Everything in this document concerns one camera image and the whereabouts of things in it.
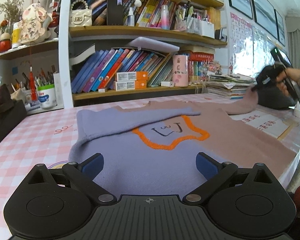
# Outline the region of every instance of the black ribbed plate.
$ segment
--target black ribbed plate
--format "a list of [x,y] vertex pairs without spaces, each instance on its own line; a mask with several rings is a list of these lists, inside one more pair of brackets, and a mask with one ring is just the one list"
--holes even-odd
[[[241,238],[221,231],[211,223],[202,208],[185,205],[175,195],[123,195],[119,203],[99,207],[83,228],[58,240],[117,239],[239,240]],[[11,240],[23,238],[15,236]],[[273,240],[292,239],[287,235],[281,235]]]

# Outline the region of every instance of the green lid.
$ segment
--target green lid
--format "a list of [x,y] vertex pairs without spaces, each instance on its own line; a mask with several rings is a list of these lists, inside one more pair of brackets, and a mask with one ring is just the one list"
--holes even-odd
[[41,90],[47,90],[47,89],[50,89],[50,88],[54,88],[54,84],[46,85],[46,86],[43,86],[43,87],[38,87],[37,90],[41,91]]

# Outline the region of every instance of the pink cylindrical canister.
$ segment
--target pink cylindrical canister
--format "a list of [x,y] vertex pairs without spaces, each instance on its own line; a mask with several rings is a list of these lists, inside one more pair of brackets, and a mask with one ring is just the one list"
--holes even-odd
[[188,56],[174,55],[172,66],[172,81],[176,87],[187,87],[189,85],[188,76]]

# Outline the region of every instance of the pink checkered tablecloth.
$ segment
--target pink checkered tablecloth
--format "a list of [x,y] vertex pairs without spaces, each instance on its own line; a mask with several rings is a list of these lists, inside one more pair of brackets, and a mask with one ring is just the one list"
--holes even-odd
[[[233,102],[233,100],[210,93],[152,98],[150,100],[160,102],[168,100]],[[3,218],[4,205],[26,174],[37,163],[45,163],[49,167],[68,159],[70,148],[78,137],[76,113],[79,110],[100,111],[113,106],[137,108],[142,107],[148,101],[149,99],[140,99],[62,109],[32,115],[24,119],[0,143],[0,240],[7,240],[11,236]],[[258,109],[282,119],[292,117],[292,111],[274,111],[264,107],[258,107]],[[300,155],[300,125],[295,127],[282,143]]]

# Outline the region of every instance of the white container with green lid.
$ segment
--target white container with green lid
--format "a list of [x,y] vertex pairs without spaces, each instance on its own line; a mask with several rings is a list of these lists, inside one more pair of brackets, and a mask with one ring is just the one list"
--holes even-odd
[[38,87],[38,100],[42,109],[49,109],[57,105],[56,90],[54,84]]

